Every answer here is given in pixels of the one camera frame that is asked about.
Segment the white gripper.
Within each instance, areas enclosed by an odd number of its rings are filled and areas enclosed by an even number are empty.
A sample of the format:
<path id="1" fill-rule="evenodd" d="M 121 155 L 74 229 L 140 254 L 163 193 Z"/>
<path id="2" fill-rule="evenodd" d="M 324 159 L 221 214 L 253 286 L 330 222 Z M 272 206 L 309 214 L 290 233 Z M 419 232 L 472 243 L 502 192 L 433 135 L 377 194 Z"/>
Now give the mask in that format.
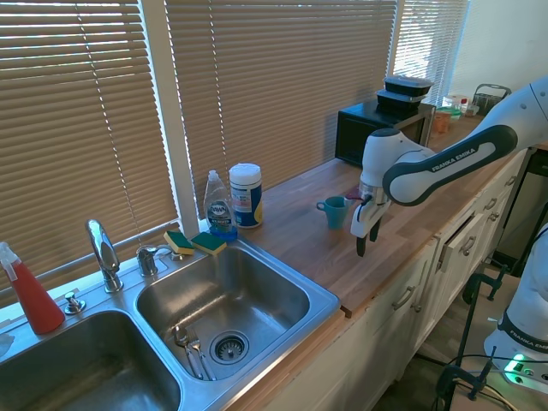
<path id="1" fill-rule="evenodd" d="M 366 251 L 366 236 L 371 242 L 378 239 L 382 216 L 387 212 L 390 200 L 378 205 L 372 197 L 365 197 L 354 210 L 350 233 L 356 238 L 356 253 L 363 257 Z"/>

